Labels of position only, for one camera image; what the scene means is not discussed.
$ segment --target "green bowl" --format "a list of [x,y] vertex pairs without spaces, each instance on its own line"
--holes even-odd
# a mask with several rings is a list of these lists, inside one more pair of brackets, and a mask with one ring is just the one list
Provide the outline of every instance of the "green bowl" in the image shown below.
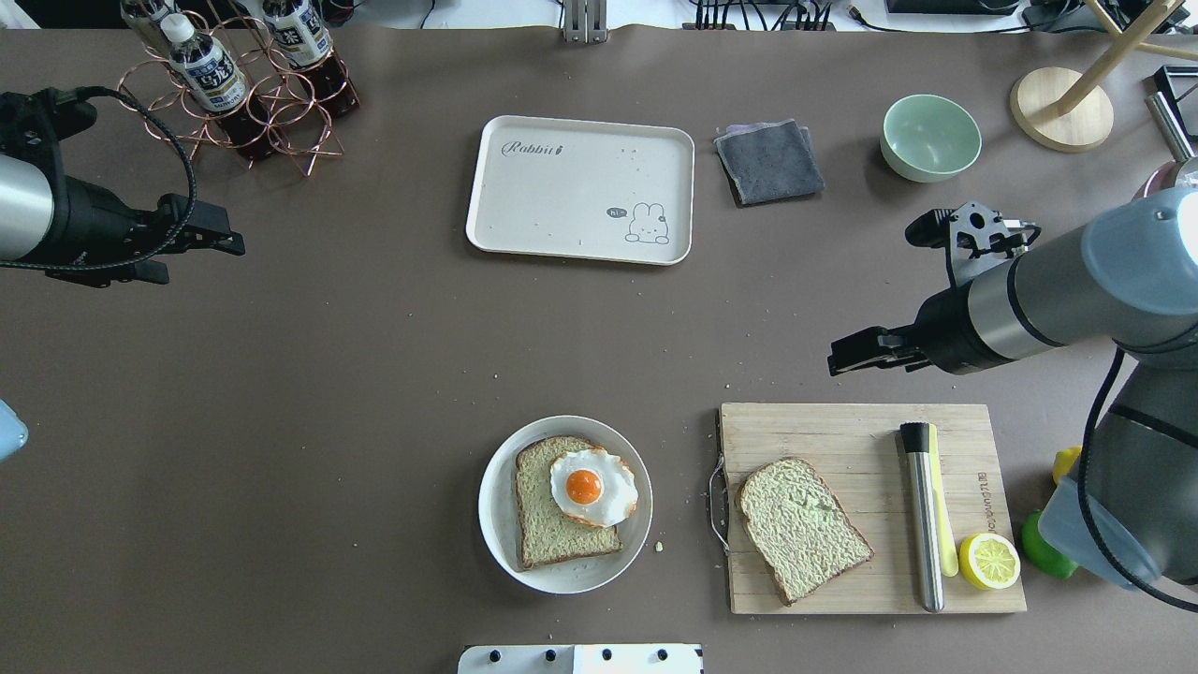
[[981,130],[964,108],[932,93],[900,98],[882,121],[882,156],[898,175],[939,182],[981,153]]

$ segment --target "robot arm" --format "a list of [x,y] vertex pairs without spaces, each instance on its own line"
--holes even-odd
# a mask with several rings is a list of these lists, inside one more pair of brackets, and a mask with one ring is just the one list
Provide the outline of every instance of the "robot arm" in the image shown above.
[[[829,371],[936,365],[964,375],[1111,336],[1139,365],[1094,433],[1087,493],[1131,539],[1112,542],[1146,555],[1140,577],[1196,584],[1198,189],[1156,192],[1034,250],[1017,244],[1029,242],[1025,231],[976,204],[913,223],[908,241],[945,248],[950,287],[910,324],[834,342]],[[1101,555],[1075,560],[1123,581]]]
[[167,266],[150,259],[158,253],[244,254],[219,206],[167,194],[157,210],[138,211],[63,172],[59,140],[95,123],[96,108],[86,98],[104,91],[0,95],[0,266],[104,287],[113,280],[167,283]]

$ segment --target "white plate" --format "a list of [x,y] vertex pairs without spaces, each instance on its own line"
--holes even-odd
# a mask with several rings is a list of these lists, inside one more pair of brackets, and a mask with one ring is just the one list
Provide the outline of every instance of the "white plate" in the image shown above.
[[[588,557],[538,566],[525,571],[520,565],[520,518],[516,514],[516,455],[528,445],[555,436],[577,436],[603,447],[628,462],[636,482],[636,512],[616,526],[624,544],[618,553]],[[543,593],[573,595],[606,585],[628,569],[649,536],[653,520],[653,488],[645,463],[633,445],[606,424],[585,417],[550,417],[513,433],[500,445],[483,473],[478,491],[478,522],[486,547],[513,578]]]
[[466,236],[484,250],[672,265],[695,141],[661,126],[503,115],[483,127]]

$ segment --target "wooden cutting board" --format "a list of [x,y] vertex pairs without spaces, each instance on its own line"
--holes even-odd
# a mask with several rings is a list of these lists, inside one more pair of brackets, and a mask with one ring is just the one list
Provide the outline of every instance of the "wooden cutting board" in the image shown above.
[[[985,406],[725,403],[720,407],[720,447],[728,486],[732,613],[926,613],[919,605],[909,487],[895,443],[895,433],[906,421],[937,426],[956,545],[987,530],[1015,541]],[[800,457],[815,467],[875,551],[873,559],[791,607],[782,606],[736,505],[744,480],[783,457]],[[944,578],[944,613],[1028,609],[1022,582],[987,591],[958,575]]]

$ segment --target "toast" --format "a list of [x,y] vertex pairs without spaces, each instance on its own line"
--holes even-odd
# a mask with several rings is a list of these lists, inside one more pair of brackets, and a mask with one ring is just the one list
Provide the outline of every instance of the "toast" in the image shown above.
[[520,564],[525,570],[624,548],[615,527],[591,527],[567,517],[550,490],[549,467],[557,457],[594,448],[583,438],[557,436],[533,443],[516,455]]
[[873,557],[836,496],[800,459],[757,469],[740,487],[738,505],[786,606]]

